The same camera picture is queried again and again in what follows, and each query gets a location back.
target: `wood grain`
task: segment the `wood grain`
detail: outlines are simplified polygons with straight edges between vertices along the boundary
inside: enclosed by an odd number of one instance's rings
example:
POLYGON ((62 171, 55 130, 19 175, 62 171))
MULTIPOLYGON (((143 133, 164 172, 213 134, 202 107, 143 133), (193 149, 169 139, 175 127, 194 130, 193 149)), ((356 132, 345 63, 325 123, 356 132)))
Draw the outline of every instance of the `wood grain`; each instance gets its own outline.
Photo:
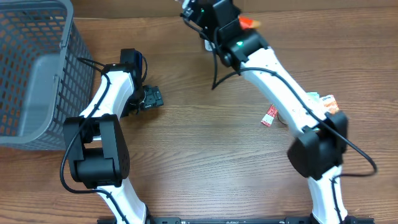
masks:
MULTIPOLYGON (((138 18, 178 16, 181 5, 173 0, 72 0, 75 17, 138 18)), ((234 0, 243 12, 397 7, 395 0, 234 0)))
MULTIPOLYGON (((379 166, 377 176, 344 179, 351 215, 398 222, 398 8, 251 14, 280 61, 307 90, 334 94, 351 118, 349 138, 379 166)), ((292 138, 259 121, 269 102, 234 77, 211 91, 213 64, 180 18, 76 21, 94 58, 117 62, 135 47, 147 83, 165 106, 122 119, 130 180, 155 216, 270 218, 308 215, 306 180, 290 165, 292 138)), ((220 74, 230 72, 221 68, 220 74)), ((96 79, 95 89, 99 85, 96 79)), ((58 179, 62 152, 0 150, 0 223, 95 223, 111 212, 97 195, 73 195, 58 179)), ((345 172, 369 165, 352 149, 345 172)), ((76 189, 66 171, 67 182, 76 189)))

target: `gray plastic bin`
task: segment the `gray plastic bin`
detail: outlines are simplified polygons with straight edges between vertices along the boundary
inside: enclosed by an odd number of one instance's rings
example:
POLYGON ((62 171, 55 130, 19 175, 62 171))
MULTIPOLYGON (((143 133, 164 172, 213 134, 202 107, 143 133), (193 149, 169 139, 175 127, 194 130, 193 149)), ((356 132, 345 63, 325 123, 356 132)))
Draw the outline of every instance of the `gray plastic bin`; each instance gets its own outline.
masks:
POLYGON ((92 58, 68 0, 0 1, 0 145, 65 149, 62 124, 89 103, 92 58))

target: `plastic crate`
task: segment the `plastic crate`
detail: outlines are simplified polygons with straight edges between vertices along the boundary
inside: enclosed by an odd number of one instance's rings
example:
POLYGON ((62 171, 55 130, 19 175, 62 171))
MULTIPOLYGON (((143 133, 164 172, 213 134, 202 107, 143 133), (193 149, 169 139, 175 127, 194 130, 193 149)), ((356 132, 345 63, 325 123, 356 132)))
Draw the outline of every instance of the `plastic crate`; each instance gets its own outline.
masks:
POLYGON ((0 145, 65 149, 62 124, 89 103, 95 71, 70 1, 0 2, 0 145))

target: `wooden surface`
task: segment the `wooden surface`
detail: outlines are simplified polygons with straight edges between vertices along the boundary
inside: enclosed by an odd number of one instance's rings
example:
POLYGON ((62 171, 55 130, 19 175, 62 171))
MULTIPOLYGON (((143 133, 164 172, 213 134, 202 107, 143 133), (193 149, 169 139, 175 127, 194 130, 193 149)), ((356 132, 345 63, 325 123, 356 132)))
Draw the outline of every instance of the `wooden surface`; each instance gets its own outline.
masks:
MULTIPOLYGON (((398 222, 398 9, 253 14, 280 61, 307 91, 334 94, 351 118, 349 138, 380 172, 343 179, 349 214, 398 222)), ((94 58, 118 62, 135 47, 149 63, 147 83, 165 105, 121 121, 130 180, 155 216, 270 218, 308 215, 307 181, 290 165, 292 138, 277 121, 260 124, 269 102, 241 77, 211 91, 213 64, 178 17, 77 21, 94 58)), ((226 74, 230 69, 220 69, 226 74)), ((99 85, 96 79, 95 88, 99 85)), ((0 150, 0 223, 95 223, 111 212, 97 195, 60 184, 62 152, 0 150)), ((352 149, 345 172, 370 165, 352 149)), ((74 183, 67 168, 68 183, 74 183)))
MULTIPOLYGON (((234 0, 244 12, 347 9, 398 6, 397 0, 234 0)), ((72 0, 75 17, 137 18, 178 16, 181 4, 173 0, 72 0)))

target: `wooden table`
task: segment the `wooden table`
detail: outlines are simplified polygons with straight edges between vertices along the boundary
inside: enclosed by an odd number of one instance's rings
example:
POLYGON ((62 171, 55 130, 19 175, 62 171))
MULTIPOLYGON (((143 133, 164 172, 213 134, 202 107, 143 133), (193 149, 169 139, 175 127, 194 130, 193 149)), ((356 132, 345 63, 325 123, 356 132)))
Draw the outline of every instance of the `wooden table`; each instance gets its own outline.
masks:
MULTIPOLYGON (((343 179, 349 214, 398 222, 398 8, 253 14, 260 33, 307 91, 334 94, 351 118, 349 138, 377 162, 368 179, 343 179)), ((309 215, 307 181, 290 165, 292 141, 270 103, 234 77, 211 91, 212 57, 179 17, 76 21, 94 58, 118 62, 132 48, 149 63, 147 83, 165 105, 121 120, 130 180, 155 216, 270 218, 309 215)), ((221 68, 220 74, 231 69, 221 68)), ((95 223, 111 216, 97 195, 60 184, 63 152, 0 150, 0 223, 95 223)), ((345 172, 370 165, 352 149, 345 172)), ((65 171, 68 183, 78 189, 65 171)))

